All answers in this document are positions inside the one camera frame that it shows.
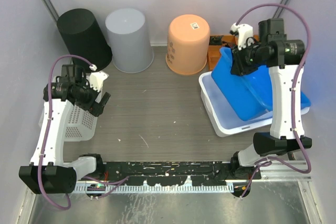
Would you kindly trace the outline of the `blue perforated basket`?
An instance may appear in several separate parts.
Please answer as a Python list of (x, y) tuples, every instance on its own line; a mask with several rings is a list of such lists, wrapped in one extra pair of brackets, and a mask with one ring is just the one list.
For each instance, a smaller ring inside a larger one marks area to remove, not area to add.
[(64, 74), (57, 76), (44, 89), (44, 113), (39, 141), (45, 133), (55, 139), (60, 137), (65, 142), (90, 140), (96, 129), (97, 116), (91, 115), (75, 105), (73, 87), (89, 89), (89, 77)]

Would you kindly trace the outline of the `blue plastic tub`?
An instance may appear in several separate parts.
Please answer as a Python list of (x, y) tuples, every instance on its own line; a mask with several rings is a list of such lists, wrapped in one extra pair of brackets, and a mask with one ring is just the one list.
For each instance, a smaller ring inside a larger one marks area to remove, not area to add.
[(230, 73), (232, 51), (220, 50), (220, 59), (212, 71), (212, 78), (237, 116), (248, 121), (272, 111), (272, 84), (269, 70), (260, 66), (257, 71), (236, 76)]

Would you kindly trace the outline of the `white plastic tub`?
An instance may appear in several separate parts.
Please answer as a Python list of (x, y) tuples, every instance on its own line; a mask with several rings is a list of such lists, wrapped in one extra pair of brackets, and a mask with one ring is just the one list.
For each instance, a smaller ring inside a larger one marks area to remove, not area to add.
[(249, 121), (241, 120), (215, 84), (210, 72), (199, 76), (201, 99), (217, 136), (227, 137), (268, 126), (272, 112)]

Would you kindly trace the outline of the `grey bucket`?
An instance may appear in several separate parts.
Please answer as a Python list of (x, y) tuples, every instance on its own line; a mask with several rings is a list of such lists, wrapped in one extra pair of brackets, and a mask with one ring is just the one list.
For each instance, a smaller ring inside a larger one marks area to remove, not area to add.
[(105, 20), (114, 66), (125, 73), (138, 73), (153, 62), (145, 15), (133, 8), (111, 12)]

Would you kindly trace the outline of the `orange bucket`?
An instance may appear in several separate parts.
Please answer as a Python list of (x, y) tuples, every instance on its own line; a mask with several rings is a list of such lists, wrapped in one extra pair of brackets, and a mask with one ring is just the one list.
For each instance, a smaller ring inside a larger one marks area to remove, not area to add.
[(203, 70), (207, 63), (210, 27), (193, 14), (176, 17), (169, 25), (167, 66), (175, 73), (189, 76)]

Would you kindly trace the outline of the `black bucket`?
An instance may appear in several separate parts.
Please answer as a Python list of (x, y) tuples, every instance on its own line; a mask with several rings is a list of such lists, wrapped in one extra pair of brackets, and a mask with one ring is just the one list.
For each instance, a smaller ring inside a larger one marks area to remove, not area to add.
[(71, 9), (58, 18), (57, 28), (71, 55), (89, 60), (98, 71), (110, 64), (111, 48), (91, 11)]

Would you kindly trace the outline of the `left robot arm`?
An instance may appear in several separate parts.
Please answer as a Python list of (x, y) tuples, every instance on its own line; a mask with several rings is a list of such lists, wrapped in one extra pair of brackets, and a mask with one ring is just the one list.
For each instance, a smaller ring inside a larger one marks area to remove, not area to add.
[(66, 141), (90, 140), (95, 126), (78, 131), (77, 125), (96, 121), (103, 113), (110, 94), (102, 92), (108, 74), (103, 71), (85, 74), (83, 67), (63, 65), (61, 74), (44, 88), (44, 115), (38, 144), (30, 163), (21, 166), (19, 178), (35, 194), (69, 194), (85, 176), (93, 180), (105, 174), (99, 154), (83, 154), (65, 164)]

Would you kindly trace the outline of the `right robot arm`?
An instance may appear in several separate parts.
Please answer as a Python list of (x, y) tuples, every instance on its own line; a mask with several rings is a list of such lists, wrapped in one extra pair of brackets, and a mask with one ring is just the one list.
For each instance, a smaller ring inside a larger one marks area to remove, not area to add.
[(302, 40), (289, 40), (281, 18), (260, 21), (258, 39), (247, 24), (234, 23), (230, 33), (238, 37), (232, 49), (231, 73), (246, 76), (266, 66), (272, 86), (272, 123), (269, 132), (255, 133), (248, 148), (236, 152), (230, 160), (230, 172), (241, 179), (249, 166), (269, 165), (281, 155), (312, 147), (301, 121), (301, 79), (308, 51)]

